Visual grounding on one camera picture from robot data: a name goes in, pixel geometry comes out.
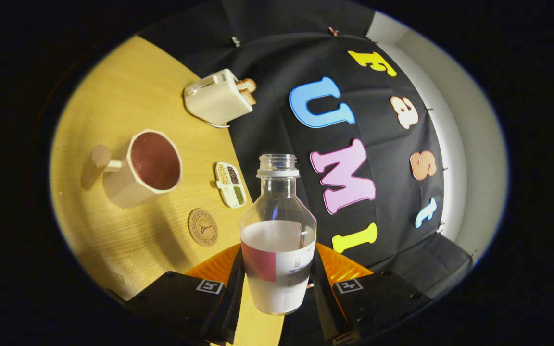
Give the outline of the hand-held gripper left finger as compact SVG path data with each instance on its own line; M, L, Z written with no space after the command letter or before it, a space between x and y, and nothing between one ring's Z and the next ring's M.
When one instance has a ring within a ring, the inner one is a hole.
M186 273L165 272L129 300L108 293L127 310L194 346L225 346L234 344L244 277L237 244Z

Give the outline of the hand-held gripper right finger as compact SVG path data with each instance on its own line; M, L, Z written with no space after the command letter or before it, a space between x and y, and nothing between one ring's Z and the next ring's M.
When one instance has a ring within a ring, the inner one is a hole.
M360 346L424 309L431 298L388 270L377 273L316 244L312 280L325 340Z

